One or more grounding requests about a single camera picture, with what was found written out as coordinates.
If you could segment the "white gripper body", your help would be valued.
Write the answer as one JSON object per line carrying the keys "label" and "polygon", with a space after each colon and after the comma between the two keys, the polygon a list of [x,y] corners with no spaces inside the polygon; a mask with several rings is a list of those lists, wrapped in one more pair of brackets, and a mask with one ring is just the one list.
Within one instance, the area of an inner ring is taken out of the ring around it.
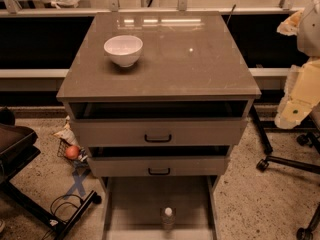
{"label": "white gripper body", "polygon": [[280,129],[292,129],[300,125],[319,103],[320,59],[310,58],[301,67],[293,65],[290,68],[275,125]]}

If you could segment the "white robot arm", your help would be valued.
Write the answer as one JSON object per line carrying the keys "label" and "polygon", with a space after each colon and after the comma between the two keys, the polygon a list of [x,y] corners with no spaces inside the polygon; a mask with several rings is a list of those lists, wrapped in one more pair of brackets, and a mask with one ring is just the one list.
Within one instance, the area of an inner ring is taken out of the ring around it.
{"label": "white robot arm", "polygon": [[297,49],[309,57],[302,66],[291,66],[274,120],[278,128],[292,129],[320,103],[320,0],[289,16],[277,32],[296,35]]}

